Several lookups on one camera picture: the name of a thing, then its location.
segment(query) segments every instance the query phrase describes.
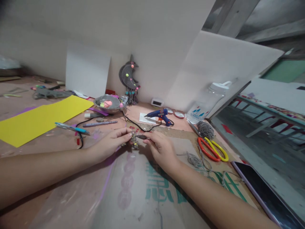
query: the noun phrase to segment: yellow paper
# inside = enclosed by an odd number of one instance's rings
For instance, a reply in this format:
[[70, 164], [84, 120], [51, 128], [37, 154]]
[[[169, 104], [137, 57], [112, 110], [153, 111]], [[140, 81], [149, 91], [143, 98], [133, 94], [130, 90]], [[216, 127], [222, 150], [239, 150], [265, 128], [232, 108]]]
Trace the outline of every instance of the yellow paper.
[[92, 107], [93, 102], [71, 95], [0, 122], [0, 139], [15, 147], [55, 128], [55, 122], [65, 122]]

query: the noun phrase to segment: black cable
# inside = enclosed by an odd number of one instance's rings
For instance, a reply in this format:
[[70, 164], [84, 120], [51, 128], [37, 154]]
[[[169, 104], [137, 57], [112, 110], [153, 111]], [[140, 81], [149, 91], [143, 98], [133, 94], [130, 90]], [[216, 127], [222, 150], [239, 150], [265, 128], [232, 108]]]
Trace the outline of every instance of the black cable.
[[142, 131], [144, 132], [150, 132], [153, 128], [157, 127], [157, 126], [161, 126], [162, 124], [162, 120], [161, 123], [159, 125], [153, 126], [150, 130], [143, 130], [138, 124], [136, 124], [134, 121], [131, 121], [123, 112], [124, 117], [126, 117], [130, 122], [132, 122], [133, 124], [135, 124], [137, 127], [139, 127]]
[[[88, 122], [88, 121], [90, 121], [90, 120], [92, 120], [92, 119], [94, 119], [94, 118], [90, 118], [90, 119], [88, 119], [88, 120], [82, 121], [82, 122], [78, 123], [78, 124], [76, 125], [76, 127], [78, 127], [80, 124], [82, 124], [82, 123], [84, 123], [84, 122]], [[78, 132], [79, 138], [80, 138], [80, 140], [81, 140], [81, 142], [82, 142], [82, 145], [79, 147], [79, 149], [81, 149], [81, 148], [84, 146], [84, 139], [83, 139], [82, 133], [79, 132], [79, 131], [77, 131], [77, 132]]]
[[173, 123], [172, 126], [175, 125], [174, 122], [173, 122], [172, 120], [170, 120], [170, 119], [168, 119], [168, 120], [171, 121], [171, 122]]

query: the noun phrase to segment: smartphone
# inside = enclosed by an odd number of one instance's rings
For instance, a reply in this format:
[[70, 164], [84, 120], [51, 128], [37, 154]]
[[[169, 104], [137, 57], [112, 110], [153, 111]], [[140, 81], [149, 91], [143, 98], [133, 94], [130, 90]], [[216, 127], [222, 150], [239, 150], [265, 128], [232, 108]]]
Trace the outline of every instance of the smartphone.
[[250, 165], [231, 162], [269, 218], [281, 228], [304, 229], [304, 222], [289, 209], [259, 173]]

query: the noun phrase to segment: water bottle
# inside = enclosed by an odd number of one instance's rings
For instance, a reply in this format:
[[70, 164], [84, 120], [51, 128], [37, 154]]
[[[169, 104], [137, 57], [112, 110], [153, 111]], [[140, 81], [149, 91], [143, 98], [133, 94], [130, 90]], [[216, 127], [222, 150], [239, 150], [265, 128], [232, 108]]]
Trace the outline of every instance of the water bottle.
[[231, 84], [231, 81], [227, 81], [223, 84], [212, 83], [209, 88], [199, 96], [198, 100], [188, 111], [186, 114], [187, 119], [193, 124], [204, 120], [219, 100], [225, 97], [226, 91]]

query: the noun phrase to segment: hot glue gun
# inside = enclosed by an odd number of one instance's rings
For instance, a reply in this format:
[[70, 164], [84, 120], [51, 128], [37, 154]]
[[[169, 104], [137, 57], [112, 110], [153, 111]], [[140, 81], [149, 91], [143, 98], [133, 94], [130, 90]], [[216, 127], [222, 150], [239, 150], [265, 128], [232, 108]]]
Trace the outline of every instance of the hot glue gun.
[[166, 115], [167, 115], [167, 109], [163, 109], [163, 110], [157, 110], [157, 111], [153, 111], [151, 113], [148, 113], [147, 115], [145, 115], [145, 117], [149, 117], [149, 118], [159, 117], [159, 118], [161, 118], [165, 121], [166, 126], [173, 126], [174, 123], [171, 120], [169, 120], [166, 117]]

